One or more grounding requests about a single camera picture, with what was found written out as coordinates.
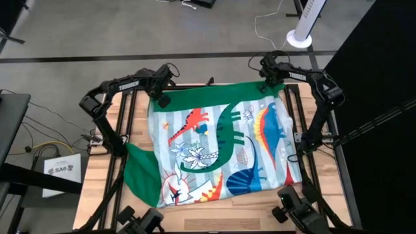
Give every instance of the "label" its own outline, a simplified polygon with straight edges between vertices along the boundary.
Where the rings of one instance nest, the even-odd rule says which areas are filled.
[[[296,74],[296,73],[293,73],[293,72],[289,72],[289,75],[291,76],[291,78],[306,81],[306,76],[305,75],[300,75],[300,74]]]
[[[128,89],[128,88],[132,88],[132,87],[135,87],[135,86],[138,86],[138,81],[135,81],[135,82],[132,82],[132,83],[129,83],[129,84],[123,84],[123,85],[120,85],[120,91],[123,91],[123,90],[126,90],[126,89]]]

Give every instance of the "red dinosaur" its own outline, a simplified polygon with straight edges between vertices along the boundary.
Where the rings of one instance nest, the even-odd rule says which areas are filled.
[[[204,120],[209,121],[208,118],[204,118],[206,115],[208,115],[208,113],[201,114],[201,108],[193,109],[187,116],[186,124],[177,133],[175,133],[173,137],[169,138],[169,146],[182,133],[188,131],[189,129],[193,129],[195,131],[197,127],[200,127],[198,125],[199,122]]]

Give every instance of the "striped fabric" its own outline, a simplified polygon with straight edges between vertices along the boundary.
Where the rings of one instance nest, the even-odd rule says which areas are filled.
[[[172,112],[149,106],[161,174],[157,207],[208,202],[301,181],[293,121],[279,97]]]

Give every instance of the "metal bracket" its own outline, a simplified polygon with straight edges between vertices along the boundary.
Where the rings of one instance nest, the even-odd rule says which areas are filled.
[[[294,141],[300,143],[302,141],[302,133],[294,133]],[[322,133],[322,143],[332,144],[334,136],[331,133]]]

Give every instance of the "green dinosaur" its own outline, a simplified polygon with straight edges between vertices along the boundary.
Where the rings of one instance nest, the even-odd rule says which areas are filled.
[[[218,123],[216,125],[216,141],[218,143],[218,158],[216,161],[200,169],[190,169],[185,168],[185,164],[181,163],[181,170],[184,172],[192,173],[207,173],[212,172],[226,164],[234,151],[234,144],[244,145],[243,140],[234,139],[235,137],[244,137],[244,133],[234,131],[233,122],[241,120],[240,112],[232,112],[233,108],[238,104],[230,103],[222,112],[218,118]]]

